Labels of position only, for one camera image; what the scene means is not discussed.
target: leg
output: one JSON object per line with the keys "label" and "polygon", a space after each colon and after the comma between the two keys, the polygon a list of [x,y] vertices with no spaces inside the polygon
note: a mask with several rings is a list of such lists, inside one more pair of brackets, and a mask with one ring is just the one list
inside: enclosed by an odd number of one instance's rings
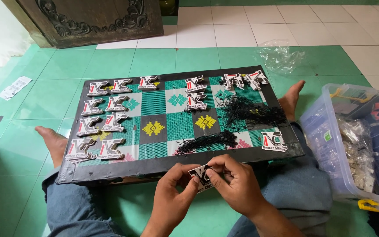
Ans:
{"label": "leg", "polygon": [[[294,84],[279,99],[289,121],[295,121],[295,108],[305,81]],[[307,236],[324,236],[325,222],[333,202],[330,179],[318,169],[318,162],[307,146],[300,126],[292,122],[292,129],[299,139],[305,156],[298,157],[283,166],[269,167],[268,183],[261,190],[268,202],[279,209]],[[245,216],[236,222],[228,237],[259,236],[255,225]]]}
{"label": "leg", "polygon": [[[68,140],[49,128],[38,126],[35,130],[45,140],[54,166],[60,166]],[[43,182],[50,237],[120,237],[119,227],[110,217],[103,217],[94,204],[94,190],[75,184],[56,185],[56,176]]]}

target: plastic storage box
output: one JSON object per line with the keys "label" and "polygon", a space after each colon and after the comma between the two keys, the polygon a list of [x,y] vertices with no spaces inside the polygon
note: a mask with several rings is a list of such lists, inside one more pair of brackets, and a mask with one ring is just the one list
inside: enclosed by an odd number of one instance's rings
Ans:
{"label": "plastic storage box", "polygon": [[301,116],[300,123],[320,169],[330,175],[333,198],[339,201],[371,199],[379,195],[358,189],[347,162],[336,113],[351,119],[365,119],[371,125],[375,174],[379,185],[379,91],[356,85],[327,84],[323,94]]}

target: clear plastic bag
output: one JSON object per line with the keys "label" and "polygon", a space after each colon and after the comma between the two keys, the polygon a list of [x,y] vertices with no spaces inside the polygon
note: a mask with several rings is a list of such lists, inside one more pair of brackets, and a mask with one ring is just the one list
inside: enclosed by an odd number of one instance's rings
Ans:
{"label": "clear plastic bag", "polygon": [[293,70],[305,59],[302,51],[289,50],[289,40],[270,40],[259,45],[258,53],[264,58],[267,70],[284,75]]}
{"label": "clear plastic bag", "polygon": [[374,188],[375,159],[369,124],[365,120],[341,116],[337,116],[337,123],[355,185],[366,192],[378,192]]}

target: foot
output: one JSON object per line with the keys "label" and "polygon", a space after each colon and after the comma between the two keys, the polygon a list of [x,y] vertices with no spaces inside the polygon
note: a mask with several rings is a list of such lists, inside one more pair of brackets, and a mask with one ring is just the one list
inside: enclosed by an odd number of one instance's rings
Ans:
{"label": "foot", "polygon": [[296,103],[299,99],[299,92],[304,87],[305,81],[298,81],[298,83],[291,86],[288,92],[279,99],[280,106],[285,111],[286,117],[289,121],[295,121]]}
{"label": "foot", "polygon": [[56,168],[60,166],[62,163],[62,158],[64,157],[68,139],[50,128],[37,126],[34,130],[36,130],[40,136],[43,137],[45,145],[49,150],[50,156],[52,157],[52,161],[54,162],[54,167]]}

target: jeans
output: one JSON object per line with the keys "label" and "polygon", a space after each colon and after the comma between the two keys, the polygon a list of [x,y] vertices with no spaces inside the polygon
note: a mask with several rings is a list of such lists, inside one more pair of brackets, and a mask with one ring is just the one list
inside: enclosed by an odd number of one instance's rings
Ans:
{"label": "jeans", "polygon": [[[325,236],[325,223],[332,204],[330,179],[318,169],[297,123],[292,128],[305,152],[288,163],[267,169],[268,183],[261,190],[268,202],[279,209],[306,236]],[[121,237],[123,233],[93,202],[91,189],[75,184],[56,185],[56,173],[42,183],[47,200],[50,237]],[[228,237],[257,237],[255,225],[241,216]]]}

